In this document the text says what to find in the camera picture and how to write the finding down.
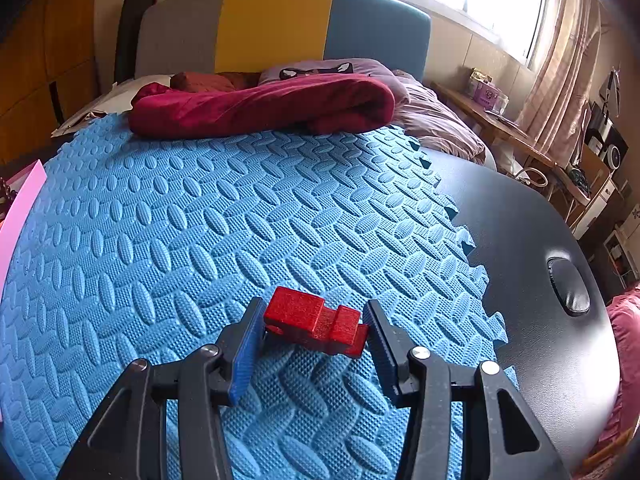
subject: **black leather surface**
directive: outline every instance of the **black leather surface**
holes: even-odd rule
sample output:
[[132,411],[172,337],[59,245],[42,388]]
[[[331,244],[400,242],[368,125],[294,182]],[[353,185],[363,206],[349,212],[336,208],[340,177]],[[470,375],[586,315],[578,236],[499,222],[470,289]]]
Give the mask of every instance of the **black leather surface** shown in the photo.
[[547,268],[551,286],[567,314],[586,314],[590,307],[589,291],[575,265],[564,258],[551,258]]
[[[613,332],[587,261],[560,215],[539,193],[487,168],[429,151],[477,248],[472,265],[489,274],[484,308],[499,310],[508,345],[498,361],[514,365],[530,404],[565,466],[574,470],[604,427],[618,392]],[[580,272],[590,310],[571,317],[559,304],[547,263],[566,258]]]

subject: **red toy block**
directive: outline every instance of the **red toy block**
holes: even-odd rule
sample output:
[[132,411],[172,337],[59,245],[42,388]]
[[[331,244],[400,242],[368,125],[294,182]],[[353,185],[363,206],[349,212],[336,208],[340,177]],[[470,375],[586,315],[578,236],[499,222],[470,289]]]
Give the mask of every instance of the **red toy block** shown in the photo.
[[284,286],[276,288],[264,312],[270,332],[309,350],[352,359],[362,355],[369,331],[359,320],[360,313],[353,308],[340,305],[332,310],[322,298]]

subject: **blue foam mat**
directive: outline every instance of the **blue foam mat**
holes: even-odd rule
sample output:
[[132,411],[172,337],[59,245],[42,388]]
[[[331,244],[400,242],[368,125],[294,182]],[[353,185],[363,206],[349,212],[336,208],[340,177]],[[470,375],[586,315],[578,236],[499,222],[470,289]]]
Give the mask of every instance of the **blue foam mat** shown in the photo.
[[[1,441],[27,480],[54,478],[124,366],[215,341],[277,285],[392,322],[450,362],[494,359],[483,267],[452,200],[402,130],[353,136],[262,132],[151,142],[125,116],[81,130],[46,164],[0,303]],[[223,413],[236,479],[393,478],[407,410],[362,359],[266,348]],[[460,475],[454,406],[449,477]],[[170,477],[179,476],[168,410]]]

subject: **red blanket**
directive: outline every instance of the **red blanket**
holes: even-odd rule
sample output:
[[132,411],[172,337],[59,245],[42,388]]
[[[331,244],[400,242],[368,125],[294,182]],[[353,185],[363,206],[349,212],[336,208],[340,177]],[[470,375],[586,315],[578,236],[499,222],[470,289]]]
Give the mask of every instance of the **red blanket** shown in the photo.
[[131,131],[201,139],[304,126],[312,134],[363,133],[389,124],[389,88],[361,74],[297,77],[235,92],[182,92],[151,83],[131,100]]

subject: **purple box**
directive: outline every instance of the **purple box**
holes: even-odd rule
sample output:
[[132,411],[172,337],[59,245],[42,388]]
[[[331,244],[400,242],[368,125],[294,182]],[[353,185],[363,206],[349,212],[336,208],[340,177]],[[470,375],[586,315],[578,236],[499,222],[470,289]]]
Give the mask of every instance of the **purple box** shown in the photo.
[[500,91],[487,83],[478,83],[476,93],[474,94],[474,101],[479,105],[482,105],[485,110],[493,110],[495,102],[498,100]]

